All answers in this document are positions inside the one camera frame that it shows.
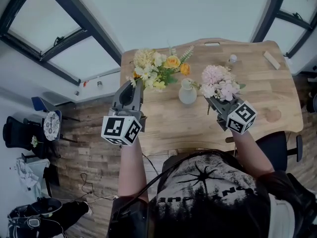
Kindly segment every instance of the person's right arm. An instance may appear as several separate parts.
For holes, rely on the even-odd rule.
[[[232,135],[238,150],[239,162],[248,174],[258,178],[274,172],[271,162],[248,131],[243,135],[232,131]]]

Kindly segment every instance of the white rectangular object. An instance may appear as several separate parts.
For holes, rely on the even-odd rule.
[[[273,65],[275,69],[279,69],[281,67],[278,61],[268,51],[266,51],[263,56]]]
[[[114,145],[132,145],[141,129],[135,117],[104,116],[101,137]]]
[[[228,115],[226,127],[243,134],[254,123],[257,114],[252,105],[245,101]]]

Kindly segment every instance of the white vase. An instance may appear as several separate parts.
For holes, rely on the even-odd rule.
[[[196,89],[191,85],[192,79],[185,78],[182,80],[182,87],[179,89],[179,100],[184,104],[192,104],[197,99]]]

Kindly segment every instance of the white sneaker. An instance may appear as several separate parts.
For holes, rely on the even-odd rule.
[[[89,216],[92,216],[93,210],[90,208],[89,204],[88,204],[86,201],[83,201],[83,202],[88,205],[88,212],[87,212],[87,214],[88,214]]]

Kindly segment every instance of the black pants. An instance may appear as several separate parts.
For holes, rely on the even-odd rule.
[[[39,238],[50,238],[57,236],[69,227],[74,225],[85,213],[89,207],[84,202],[70,202],[63,204],[62,208],[54,212],[51,217],[41,220]]]

